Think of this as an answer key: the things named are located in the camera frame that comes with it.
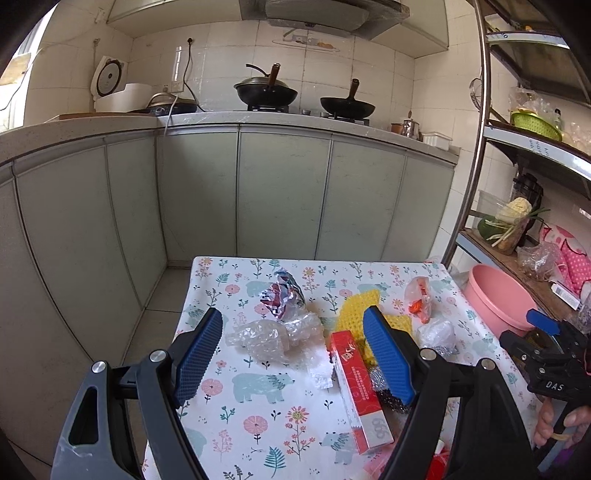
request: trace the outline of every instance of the human hand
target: human hand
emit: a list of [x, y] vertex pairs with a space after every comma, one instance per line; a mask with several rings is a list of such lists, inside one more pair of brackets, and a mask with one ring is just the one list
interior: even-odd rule
[[[534, 443], [538, 447], [544, 446], [552, 435], [552, 432], [554, 431], [554, 427], [552, 426], [553, 420], [554, 409], [552, 408], [552, 402], [550, 398], [546, 398], [538, 413], [538, 423], [535, 426]], [[564, 426], [576, 426], [577, 430], [574, 435], [565, 442], [564, 448], [568, 448], [581, 441], [589, 427], [589, 423], [591, 423], [591, 407], [579, 407], [570, 412], [564, 419]]]

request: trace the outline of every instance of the floral tablecloth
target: floral tablecloth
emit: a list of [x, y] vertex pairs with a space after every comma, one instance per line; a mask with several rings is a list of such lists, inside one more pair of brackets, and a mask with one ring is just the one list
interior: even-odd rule
[[[300, 284], [309, 310], [331, 329], [345, 298], [378, 288], [385, 313], [405, 313], [404, 288], [427, 276], [435, 296], [433, 317], [455, 326], [456, 362], [496, 361], [521, 412], [528, 434], [535, 426], [537, 400], [514, 363], [439, 264], [263, 260], [197, 257], [177, 335], [192, 330], [208, 307], [223, 314], [224, 333], [269, 317], [259, 292], [275, 281], [283, 267]], [[420, 322], [413, 320], [416, 328]], [[441, 438], [453, 438], [458, 400], [450, 399]], [[192, 400], [178, 414], [187, 437], [210, 479], [277, 480], [354, 476], [368, 460], [358, 455], [339, 388], [315, 389], [306, 372], [289, 365], [260, 363], [224, 338]], [[147, 480], [158, 479], [148, 445], [142, 467]]]

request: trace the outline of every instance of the countertop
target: countertop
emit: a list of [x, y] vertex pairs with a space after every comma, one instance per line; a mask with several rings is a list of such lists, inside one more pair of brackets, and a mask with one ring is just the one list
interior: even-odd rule
[[[97, 116], [15, 128], [0, 134], [0, 166], [7, 161], [52, 145], [116, 132], [160, 129], [164, 128], [166, 121], [167, 117]], [[451, 152], [402, 135], [315, 116], [245, 111], [188, 113], [171, 117], [168, 128], [170, 130], [192, 125], [223, 124], [275, 125], [334, 132], [397, 145], [454, 165], [458, 161], [458, 156]]]

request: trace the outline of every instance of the black frying pan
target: black frying pan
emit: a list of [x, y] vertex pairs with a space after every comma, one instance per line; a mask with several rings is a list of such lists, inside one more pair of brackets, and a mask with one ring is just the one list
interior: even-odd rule
[[351, 80], [351, 89], [347, 98], [322, 97], [320, 99], [322, 108], [331, 115], [351, 120], [361, 120], [369, 117], [374, 112], [375, 105], [355, 100], [355, 93], [358, 88], [359, 80]]
[[249, 106], [287, 106], [297, 97], [297, 91], [289, 88], [285, 83], [277, 80], [279, 64], [275, 63], [270, 74], [264, 70], [246, 64], [247, 67], [259, 70], [265, 77], [253, 77], [234, 85], [238, 97]]

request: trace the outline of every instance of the cabinet door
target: cabinet door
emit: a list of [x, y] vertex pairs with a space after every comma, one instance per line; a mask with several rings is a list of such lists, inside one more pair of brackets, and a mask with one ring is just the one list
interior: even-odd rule
[[109, 185], [121, 247], [142, 305], [166, 266], [160, 228], [154, 139], [107, 147]]
[[335, 141], [318, 260], [379, 261], [403, 168], [401, 153]]
[[121, 362], [141, 312], [119, 247], [106, 148], [19, 176], [22, 214], [41, 275], [92, 358]]
[[168, 259], [236, 255], [238, 132], [159, 137], [158, 183]]
[[13, 442], [51, 464], [90, 359], [37, 274], [13, 181], [0, 187], [0, 218], [0, 425]]
[[409, 153], [382, 261], [422, 262], [429, 256], [452, 178], [449, 166]]
[[238, 177], [238, 255], [312, 260], [328, 138], [245, 132]]

